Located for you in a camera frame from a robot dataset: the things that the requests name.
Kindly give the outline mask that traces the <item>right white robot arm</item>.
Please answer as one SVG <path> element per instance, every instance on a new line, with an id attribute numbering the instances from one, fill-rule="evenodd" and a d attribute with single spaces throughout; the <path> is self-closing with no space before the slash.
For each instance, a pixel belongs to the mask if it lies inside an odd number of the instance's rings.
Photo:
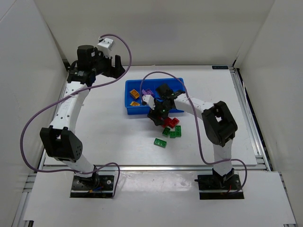
<path id="1" fill-rule="evenodd" d="M 213 176 L 223 187 L 234 175 L 232 142 L 238 129 L 227 104 L 223 101 L 213 104 L 190 98 L 186 91 L 173 91 L 167 84 L 159 86 L 156 91 L 159 100 L 151 95 L 142 96 L 142 103 L 150 108 L 148 117 L 156 126 L 163 125 L 170 110 L 176 109 L 201 119 L 206 136 L 214 148 Z"/>

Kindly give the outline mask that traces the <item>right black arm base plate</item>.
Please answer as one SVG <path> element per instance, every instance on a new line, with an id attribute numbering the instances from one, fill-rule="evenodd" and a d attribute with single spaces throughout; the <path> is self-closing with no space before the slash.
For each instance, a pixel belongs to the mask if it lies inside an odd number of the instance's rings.
<path id="1" fill-rule="evenodd" d="M 198 175 L 195 182 L 198 184 L 200 200 L 244 199 L 238 174 L 232 176 L 224 184 L 221 184 L 213 175 Z"/>

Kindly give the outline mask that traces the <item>yellow lego brick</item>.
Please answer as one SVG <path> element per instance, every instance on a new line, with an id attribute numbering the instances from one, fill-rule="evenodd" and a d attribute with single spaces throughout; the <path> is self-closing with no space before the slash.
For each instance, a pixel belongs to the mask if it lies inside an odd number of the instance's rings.
<path id="1" fill-rule="evenodd" d="M 132 89 L 129 93 L 130 93 L 130 96 L 135 100 L 140 97 L 139 92 L 135 89 Z"/>
<path id="2" fill-rule="evenodd" d="M 140 106 L 140 103 L 135 102 L 135 101 L 132 101 L 132 102 L 130 103 L 130 106 Z"/>

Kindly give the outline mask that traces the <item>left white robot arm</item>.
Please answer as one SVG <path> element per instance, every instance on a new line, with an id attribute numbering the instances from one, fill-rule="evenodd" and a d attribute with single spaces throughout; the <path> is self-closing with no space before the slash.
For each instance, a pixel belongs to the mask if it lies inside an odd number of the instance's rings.
<path id="1" fill-rule="evenodd" d="M 115 65 L 112 65 L 112 48 L 109 41 L 99 43 L 96 47 L 78 47 L 78 59 L 68 71 L 63 96 L 65 100 L 59 104 L 57 114 L 49 127 L 40 130 L 40 138 L 47 155 L 75 170 L 76 175 L 81 178 L 95 177 L 95 166 L 84 157 L 83 144 L 75 135 L 76 121 L 90 92 L 89 87 L 99 74 L 116 79 L 125 72 L 120 56 L 115 56 Z"/>

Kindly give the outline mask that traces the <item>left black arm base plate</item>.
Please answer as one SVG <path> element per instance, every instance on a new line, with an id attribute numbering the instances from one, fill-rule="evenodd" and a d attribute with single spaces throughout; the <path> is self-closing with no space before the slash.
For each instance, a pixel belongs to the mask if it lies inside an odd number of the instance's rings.
<path id="1" fill-rule="evenodd" d="M 114 180 L 114 175 L 94 173 L 88 178 L 75 175 L 71 184 L 70 198 L 113 198 Z"/>

